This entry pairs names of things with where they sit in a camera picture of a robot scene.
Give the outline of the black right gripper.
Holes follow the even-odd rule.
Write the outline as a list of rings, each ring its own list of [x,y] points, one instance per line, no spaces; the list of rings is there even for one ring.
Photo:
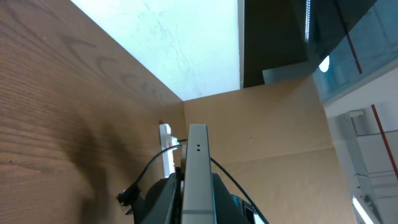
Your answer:
[[[135,223],[264,223],[264,216],[250,203],[231,194],[221,177],[213,173],[210,208],[183,208],[182,174],[177,172],[156,182],[145,198],[133,203]]]

